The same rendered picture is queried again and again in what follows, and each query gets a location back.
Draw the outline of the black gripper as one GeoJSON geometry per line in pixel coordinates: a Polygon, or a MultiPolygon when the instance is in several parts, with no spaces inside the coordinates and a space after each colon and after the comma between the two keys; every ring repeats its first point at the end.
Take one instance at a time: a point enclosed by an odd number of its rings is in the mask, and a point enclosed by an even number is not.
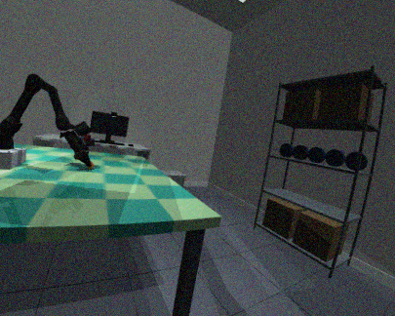
{"type": "Polygon", "coordinates": [[[83,144],[81,142],[81,139],[77,139],[74,142],[69,144],[70,147],[72,147],[73,151],[74,151],[74,158],[75,160],[79,160],[83,163],[85,163],[86,165],[88,165],[89,167],[92,166],[91,164],[91,160],[88,156],[89,151],[87,152],[87,150],[89,150],[89,148],[86,146],[86,148],[83,147],[83,144]]]}

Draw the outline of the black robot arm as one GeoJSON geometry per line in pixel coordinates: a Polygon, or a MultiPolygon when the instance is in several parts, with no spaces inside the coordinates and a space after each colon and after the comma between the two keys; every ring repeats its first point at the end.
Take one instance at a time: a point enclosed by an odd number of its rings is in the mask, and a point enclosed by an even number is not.
{"type": "Polygon", "coordinates": [[[0,124],[0,149],[9,150],[14,149],[13,136],[17,131],[20,130],[22,123],[20,118],[26,110],[30,101],[34,95],[41,89],[49,92],[51,103],[53,105],[54,111],[56,113],[56,126],[61,131],[67,131],[68,129],[75,129],[72,132],[60,133],[59,138],[67,139],[68,143],[74,142],[79,139],[78,136],[84,137],[85,135],[92,132],[90,127],[87,125],[86,121],[82,121],[80,124],[74,126],[69,123],[68,118],[62,109],[62,104],[59,100],[58,89],[50,84],[44,82],[44,80],[37,76],[36,74],[29,74],[26,78],[23,93],[21,94],[16,106],[9,116],[7,116],[0,124]],[[75,134],[75,132],[76,135],[75,134]]]}

